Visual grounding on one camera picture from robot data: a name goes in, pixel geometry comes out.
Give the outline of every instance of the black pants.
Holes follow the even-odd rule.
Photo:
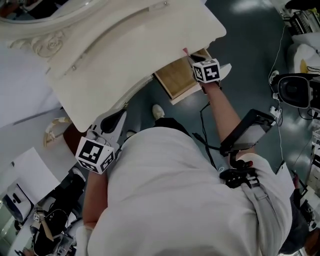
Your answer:
[[[279,251],[282,254],[291,255],[301,249],[305,245],[309,234],[308,223],[300,211],[300,199],[300,191],[295,189],[290,197],[292,224],[289,235]]]
[[[79,175],[74,175],[72,183],[56,198],[50,208],[49,214],[45,218],[45,222],[53,237],[64,231],[68,220],[67,216],[69,216],[72,209],[76,206],[79,197],[83,193],[84,187],[84,180]],[[55,239],[54,241],[49,240],[41,225],[33,250],[37,255],[45,256],[51,254],[59,242],[59,239]]]
[[[160,118],[155,121],[154,127],[167,127],[171,129],[176,129],[191,137],[187,130],[183,127],[183,125],[178,123],[174,118]]]

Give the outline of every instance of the person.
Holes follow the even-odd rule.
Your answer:
[[[301,194],[299,176],[297,174],[293,177],[293,184],[295,190],[290,197],[292,224],[289,235],[279,252],[285,255],[292,255],[303,248],[308,256],[318,255],[317,253],[320,251],[320,228],[309,231],[308,222],[310,221],[310,216],[301,212]]]
[[[47,238],[44,227],[41,225],[38,233],[34,235],[35,242],[32,250],[24,250],[26,256],[32,254],[32,252],[37,256],[49,255],[53,253],[53,250],[60,242],[60,238],[56,238],[56,236],[65,230],[68,217],[72,209],[76,206],[86,185],[86,179],[78,168],[72,168],[72,172],[73,178],[71,184],[57,196],[49,213],[46,215],[45,222],[54,237],[54,241]]]
[[[215,82],[202,86],[223,141],[241,120]],[[226,186],[159,105],[152,112],[155,126],[122,145],[110,177],[89,173],[76,255],[261,256],[257,214],[241,187]],[[260,183],[274,193],[282,245],[292,223],[285,188],[254,148],[237,157],[252,161]]]
[[[284,241],[280,253],[291,255],[300,250],[307,242],[308,238],[311,238],[309,234],[309,225],[300,212],[300,191],[299,191],[299,176],[296,174],[293,178],[293,184],[295,190],[290,197],[291,211],[292,211],[292,224],[289,235]]]

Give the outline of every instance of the gray strap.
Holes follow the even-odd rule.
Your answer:
[[[277,213],[278,206],[274,196],[260,184],[249,188],[247,184],[241,184],[241,188],[254,206],[259,225],[259,244],[263,256],[276,256],[279,253],[282,242],[282,232]]]

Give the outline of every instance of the white sneaker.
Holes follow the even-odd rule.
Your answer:
[[[83,179],[83,181],[86,182],[85,176],[81,173],[81,171],[77,167],[73,167],[72,172],[75,175],[79,175],[81,177],[81,179]]]
[[[273,71],[273,72],[271,73],[271,75],[269,76],[269,85],[272,84],[272,82],[274,81],[274,78],[275,78],[276,76],[278,76],[278,75],[279,75],[279,71],[278,71],[278,70],[275,70],[275,71]]]
[[[130,138],[131,136],[137,134],[134,130],[128,130],[126,132],[126,138]]]
[[[162,107],[160,107],[157,104],[152,106],[152,114],[153,114],[153,117],[155,118],[155,120],[158,120],[160,118],[165,117],[164,110],[162,109]]]

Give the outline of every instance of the wooden drawer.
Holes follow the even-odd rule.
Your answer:
[[[206,49],[201,49],[196,53],[206,55],[211,59]],[[187,57],[164,66],[155,72],[154,75],[172,100],[197,85]]]

